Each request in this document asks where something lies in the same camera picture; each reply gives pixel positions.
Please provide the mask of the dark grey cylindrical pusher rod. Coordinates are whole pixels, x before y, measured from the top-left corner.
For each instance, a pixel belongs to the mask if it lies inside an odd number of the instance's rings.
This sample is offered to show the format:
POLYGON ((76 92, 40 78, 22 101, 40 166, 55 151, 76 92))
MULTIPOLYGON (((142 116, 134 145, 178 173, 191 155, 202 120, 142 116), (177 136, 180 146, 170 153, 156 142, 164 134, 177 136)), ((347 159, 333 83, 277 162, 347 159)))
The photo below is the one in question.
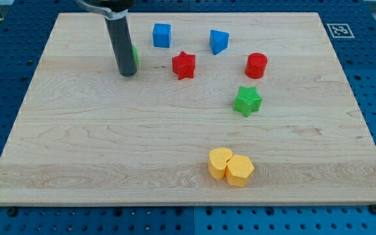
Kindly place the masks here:
POLYGON ((105 20, 110 42, 114 51, 120 75, 130 77, 136 74, 136 59, 129 33, 127 18, 105 20))

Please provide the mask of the black end effector with clamp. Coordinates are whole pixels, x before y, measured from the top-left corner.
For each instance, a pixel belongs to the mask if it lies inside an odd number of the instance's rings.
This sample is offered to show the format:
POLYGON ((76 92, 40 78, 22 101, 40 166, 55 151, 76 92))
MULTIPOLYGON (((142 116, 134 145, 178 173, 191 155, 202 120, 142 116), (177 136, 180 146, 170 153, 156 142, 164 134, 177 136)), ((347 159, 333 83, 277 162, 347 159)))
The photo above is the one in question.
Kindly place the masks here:
POLYGON ((136 0, 74 0, 82 9, 100 14, 106 19, 122 19, 136 0))

